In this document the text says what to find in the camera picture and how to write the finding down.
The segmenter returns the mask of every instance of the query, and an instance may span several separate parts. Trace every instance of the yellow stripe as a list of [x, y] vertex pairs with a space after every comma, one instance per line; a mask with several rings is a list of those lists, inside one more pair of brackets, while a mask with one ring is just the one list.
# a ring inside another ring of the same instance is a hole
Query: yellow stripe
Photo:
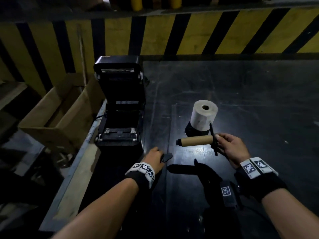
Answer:
[[82, 39], [83, 39], [83, 50], [84, 58], [86, 62], [86, 72], [94, 73], [94, 51], [93, 51], [93, 38], [90, 20], [70, 20], [65, 21], [68, 36], [70, 40], [70, 46], [72, 50], [72, 56], [77, 73], [82, 73], [82, 58], [80, 53], [80, 43], [78, 38], [78, 28], [80, 26]]
[[51, 22], [32, 22], [29, 27], [52, 85], [57, 86], [66, 72], [53, 25]]
[[240, 11], [216, 54], [241, 53], [271, 11], [271, 8]]
[[177, 54], [201, 54], [221, 15], [222, 12], [192, 14]]
[[15, 81], [14, 77], [12, 76], [11, 72], [8, 70], [2, 58], [0, 58], [0, 80]]
[[131, 18], [105, 20], [105, 55], [128, 55]]
[[298, 53], [318, 53], [318, 52], [319, 52], [319, 32], [317, 32], [316, 35], [313, 36], [312, 39], [310, 39], [308, 43], [306, 43], [304, 47], [302, 47], [298, 51]]
[[282, 53], [319, 14], [319, 8], [292, 8], [256, 53]]
[[141, 55], [164, 54], [175, 15], [148, 16]]
[[16, 25], [0, 23], [0, 39], [26, 84], [44, 96], [46, 91]]

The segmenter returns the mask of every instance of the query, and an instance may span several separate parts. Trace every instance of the cardboard box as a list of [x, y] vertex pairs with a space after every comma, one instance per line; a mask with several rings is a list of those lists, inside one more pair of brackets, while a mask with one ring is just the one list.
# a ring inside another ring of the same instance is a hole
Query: cardboard box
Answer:
[[105, 96], [91, 77], [81, 92], [81, 74], [68, 75], [26, 115], [18, 127], [57, 152], [75, 154], [81, 147]]

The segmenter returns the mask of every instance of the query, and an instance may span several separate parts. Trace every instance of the yellow post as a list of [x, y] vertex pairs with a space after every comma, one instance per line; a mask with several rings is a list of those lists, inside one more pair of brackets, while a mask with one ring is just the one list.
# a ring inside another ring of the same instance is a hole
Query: yellow post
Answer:
[[142, 0], [131, 0], [133, 11], [140, 11], [143, 8]]
[[170, 0], [171, 8], [177, 9], [181, 7], [181, 0]]

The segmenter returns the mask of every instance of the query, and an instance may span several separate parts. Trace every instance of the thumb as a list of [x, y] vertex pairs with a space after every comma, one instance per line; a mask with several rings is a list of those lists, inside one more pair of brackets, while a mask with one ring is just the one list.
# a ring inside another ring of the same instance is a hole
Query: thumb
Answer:
[[217, 141], [223, 146], [223, 148], [226, 148], [228, 146], [229, 142], [225, 138], [219, 136], [218, 134], [216, 134], [215, 137]]

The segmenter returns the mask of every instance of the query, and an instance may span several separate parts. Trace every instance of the yellow and black striped barrier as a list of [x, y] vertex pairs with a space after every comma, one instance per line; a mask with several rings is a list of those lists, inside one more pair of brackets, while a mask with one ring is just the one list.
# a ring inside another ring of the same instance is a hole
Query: yellow and black striped barrier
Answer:
[[319, 7], [0, 23], [0, 75], [40, 95], [101, 55], [319, 53]]

